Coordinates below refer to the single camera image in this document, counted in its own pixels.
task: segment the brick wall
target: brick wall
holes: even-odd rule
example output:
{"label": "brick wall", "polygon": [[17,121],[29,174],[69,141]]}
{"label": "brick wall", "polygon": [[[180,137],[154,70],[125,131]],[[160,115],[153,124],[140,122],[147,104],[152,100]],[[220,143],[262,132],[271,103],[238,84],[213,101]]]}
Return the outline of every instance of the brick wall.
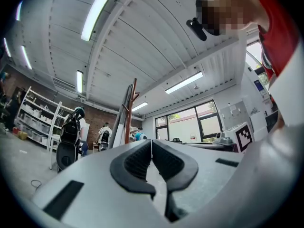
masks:
{"label": "brick wall", "polygon": [[[98,132],[105,122],[108,122],[110,124],[111,129],[113,128],[116,120],[115,114],[98,110],[96,108],[90,107],[88,105],[69,99],[63,95],[60,95],[57,92],[52,91],[49,88],[46,88],[43,85],[29,79],[28,77],[19,73],[17,70],[10,66],[6,66],[4,68],[4,71],[11,74],[11,78],[7,79],[4,84],[6,94],[8,96],[12,96],[16,87],[23,87],[25,89],[28,89],[31,86],[32,89],[38,94],[57,103],[61,101],[62,105],[68,108],[74,109],[77,106],[83,106],[85,108],[85,121],[90,124],[87,137],[87,143],[90,149],[93,148],[93,141],[95,141],[95,139],[98,137]],[[131,126],[141,127],[142,122],[133,119]]]}

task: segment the ceiling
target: ceiling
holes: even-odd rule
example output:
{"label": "ceiling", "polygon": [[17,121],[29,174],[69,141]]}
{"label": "ceiling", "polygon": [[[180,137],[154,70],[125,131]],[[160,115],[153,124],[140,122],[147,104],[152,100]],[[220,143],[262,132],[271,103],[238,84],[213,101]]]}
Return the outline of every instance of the ceiling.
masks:
{"label": "ceiling", "polygon": [[[242,78],[246,34],[199,40],[186,26],[195,17],[194,1],[109,0],[87,42],[80,37],[94,0],[24,0],[6,38],[17,70],[72,98],[77,70],[84,72],[85,100],[115,110],[137,78],[134,106],[149,104],[136,114],[152,114]],[[199,71],[201,79],[165,93]]]}

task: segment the red shirt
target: red shirt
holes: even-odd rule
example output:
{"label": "red shirt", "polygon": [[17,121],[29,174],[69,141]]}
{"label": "red shirt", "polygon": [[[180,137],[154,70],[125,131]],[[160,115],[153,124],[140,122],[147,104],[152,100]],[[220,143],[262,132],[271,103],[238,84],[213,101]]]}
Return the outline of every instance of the red shirt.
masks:
{"label": "red shirt", "polygon": [[279,76],[291,58],[299,42],[299,31],[286,12],[285,8],[277,0],[259,0],[269,17],[269,30],[263,33],[260,26],[261,43],[265,49],[272,69],[264,66],[265,72],[270,79],[273,72]]}

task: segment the concrete floor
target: concrete floor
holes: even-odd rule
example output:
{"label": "concrete floor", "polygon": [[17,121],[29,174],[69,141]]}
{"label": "concrete floor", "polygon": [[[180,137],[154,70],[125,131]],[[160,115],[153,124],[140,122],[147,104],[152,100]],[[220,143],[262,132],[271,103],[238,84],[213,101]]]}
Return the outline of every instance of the concrete floor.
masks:
{"label": "concrete floor", "polygon": [[0,164],[10,188],[24,198],[31,199],[36,188],[32,180],[45,185],[57,175],[57,168],[49,169],[49,155],[46,147],[31,140],[21,140],[6,133],[0,124]]}

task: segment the ceiling light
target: ceiling light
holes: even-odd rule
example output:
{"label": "ceiling light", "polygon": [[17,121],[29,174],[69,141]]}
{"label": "ceiling light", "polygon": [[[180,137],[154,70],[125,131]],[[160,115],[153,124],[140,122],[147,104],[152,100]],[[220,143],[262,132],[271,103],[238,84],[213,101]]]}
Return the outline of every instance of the ceiling light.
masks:
{"label": "ceiling light", "polygon": [[20,12],[21,12],[21,5],[22,5],[22,2],[19,3],[18,7],[17,7],[17,12],[16,12],[16,20],[20,21]]}
{"label": "ceiling light", "polygon": [[167,89],[167,90],[166,90],[166,93],[167,93],[167,94],[170,94],[170,93],[172,93],[172,92],[174,92],[174,91],[176,91],[176,90],[178,90],[178,89],[180,89],[180,88],[182,88],[182,87],[184,87],[184,86],[186,86],[186,85],[188,85],[188,84],[194,82],[195,80],[197,80],[197,79],[199,79],[199,78],[201,78],[201,77],[203,77],[203,73],[202,73],[202,72],[199,72],[199,73],[197,73],[197,74],[191,76],[190,78],[187,78],[187,79],[181,81],[181,82],[178,83],[177,85],[175,85],[175,86],[173,86],[173,87]]}
{"label": "ceiling light", "polygon": [[83,79],[84,73],[81,71],[77,71],[77,92],[82,93],[82,79]]}
{"label": "ceiling light", "polygon": [[25,51],[25,47],[21,46],[21,50],[23,52],[24,59],[26,60],[29,69],[32,69],[32,66],[29,63],[29,58],[28,58],[27,52]]}
{"label": "ceiling light", "polygon": [[85,25],[82,30],[81,39],[85,41],[89,41],[92,31],[94,29],[95,23],[98,19],[99,14],[103,10],[106,2],[108,0],[95,0],[89,14],[86,17]]}
{"label": "ceiling light", "polygon": [[140,108],[146,106],[147,104],[148,104],[148,103],[144,102],[144,103],[140,104],[139,106],[133,108],[132,111],[135,112],[136,110],[138,110],[138,109],[140,109]]}
{"label": "ceiling light", "polygon": [[8,47],[8,44],[6,42],[6,39],[4,38],[4,46],[5,46],[5,50],[6,50],[6,53],[8,54],[9,57],[11,57],[11,54],[10,54],[10,49]]}

